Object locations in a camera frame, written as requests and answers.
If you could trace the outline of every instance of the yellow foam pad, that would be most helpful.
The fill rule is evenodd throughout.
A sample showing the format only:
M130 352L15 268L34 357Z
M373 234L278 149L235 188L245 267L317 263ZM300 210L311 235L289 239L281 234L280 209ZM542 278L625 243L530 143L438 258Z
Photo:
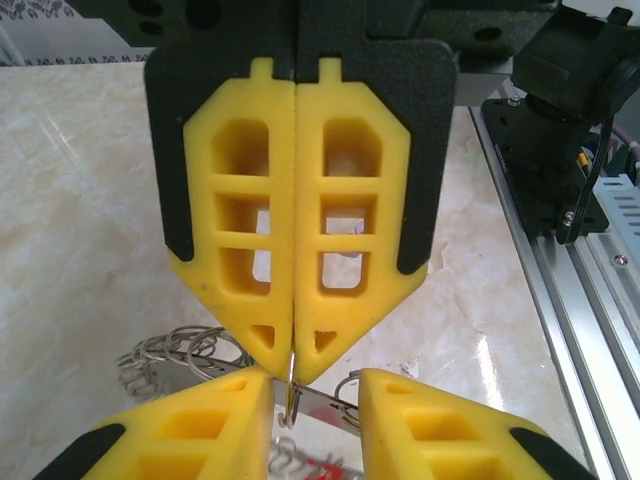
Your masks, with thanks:
M320 60L317 84L296 94L296 377L312 382L415 290L396 269L411 136L361 82L342 82L339 59ZM364 213L364 232L325 233L326 217ZM360 282L323 284L332 252L362 253Z
M536 425L382 370L360 375L367 480L547 480L509 430Z
M115 415L103 425L126 431L84 479L267 478L273 408L270 375L251 367Z
M317 84L274 80L271 59L230 79L185 124L195 256L174 271L256 361L308 384L424 280L396 269L410 134L339 59ZM257 231L268 209L268 231ZM362 234L327 228L361 216ZM271 256L259 281L256 251ZM359 281L325 284L329 259L356 257Z
M292 337L295 84L254 60L250 78L226 81L184 127L195 256L171 267L271 374L285 379ZM258 212L269 233L256 233ZM253 274L270 252L271 282Z

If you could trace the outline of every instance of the black cable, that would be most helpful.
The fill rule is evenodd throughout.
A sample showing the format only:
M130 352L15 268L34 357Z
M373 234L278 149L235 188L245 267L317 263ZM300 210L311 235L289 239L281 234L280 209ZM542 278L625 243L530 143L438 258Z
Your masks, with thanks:
M587 213L587 206L593 192L593 187L595 186L596 181L600 176L600 171L607 160L607 150L612 130L613 117L609 117L602 122L602 127L600 128L600 139L598 140L598 149L596 150L596 156L591 164L591 172L587 176L587 180L580 191L580 196L578 197L575 208L567 210L567 212L572 211L573 215L565 215L560 219L560 223L556 231L556 240L560 245L572 244L576 241L578 235L580 235L582 222L584 221L584 216Z
M625 162L625 165L624 165L624 173L627 174L631 182L633 182L633 180L635 179L635 176L633 175L633 166L635 163L635 159L636 159L635 155L631 150L629 150L629 153L627 154L627 161Z

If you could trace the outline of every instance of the screw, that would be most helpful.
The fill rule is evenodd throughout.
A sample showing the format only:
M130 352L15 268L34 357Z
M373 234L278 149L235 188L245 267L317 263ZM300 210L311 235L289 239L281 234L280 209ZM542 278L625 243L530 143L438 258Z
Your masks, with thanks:
M518 96L518 95L514 95L513 97L511 97L509 100L507 100L507 103L509 104L509 106L511 107L517 107L518 105L520 105L520 101L522 99Z
M574 217L575 217L575 213L569 210L567 213L564 214L564 220L562 221L562 224L565 227L570 227L571 224L573 223Z
M625 255L616 255L613 257L613 263L619 267L625 267L629 263L629 259Z

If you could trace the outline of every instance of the marble surface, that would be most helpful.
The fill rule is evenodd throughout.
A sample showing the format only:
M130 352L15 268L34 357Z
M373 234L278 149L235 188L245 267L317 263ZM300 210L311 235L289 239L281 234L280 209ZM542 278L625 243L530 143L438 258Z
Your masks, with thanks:
M2 69L0 126L0 478L28 479L132 405L115 357L214 320L167 267L141 65ZM583 460L465 110L454 115L431 267L313 386L333 392L365 366L404 370L538 423ZM356 400L355 388L344 393ZM355 437L315 420L287 434L361 462Z

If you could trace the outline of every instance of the coiled wire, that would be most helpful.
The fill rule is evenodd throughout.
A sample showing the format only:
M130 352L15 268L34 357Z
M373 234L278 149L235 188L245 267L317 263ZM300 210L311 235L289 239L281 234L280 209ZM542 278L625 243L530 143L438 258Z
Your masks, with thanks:
M344 463L342 457L334 459L332 454L327 455L324 461L315 459L299 449L289 437L272 440L271 450L268 471L270 476L276 478L331 480L334 471L341 470Z
M238 367L255 364L247 351L224 328L191 325L144 340L130 353L118 357L118 382L131 397L146 402L162 395L151 368L155 363L184 365L199 378L210 380L214 378L214 372L222 370L214 358L220 340L239 350L238 356L229 363Z

